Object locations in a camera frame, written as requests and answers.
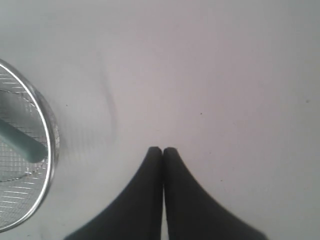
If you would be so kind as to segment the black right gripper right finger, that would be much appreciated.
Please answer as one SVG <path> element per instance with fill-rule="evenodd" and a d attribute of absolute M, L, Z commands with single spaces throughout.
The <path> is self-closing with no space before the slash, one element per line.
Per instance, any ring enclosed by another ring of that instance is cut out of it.
<path fill-rule="evenodd" d="M 265 240 L 215 201 L 195 180 L 177 149 L 163 151 L 168 237 L 171 240 Z"/>

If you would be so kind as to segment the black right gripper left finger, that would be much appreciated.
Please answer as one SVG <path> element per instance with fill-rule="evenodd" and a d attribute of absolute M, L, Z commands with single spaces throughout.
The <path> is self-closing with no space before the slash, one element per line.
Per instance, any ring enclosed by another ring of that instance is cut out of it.
<path fill-rule="evenodd" d="M 153 146 L 118 197 L 66 239 L 159 240 L 162 216 L 163 154 Z"/>

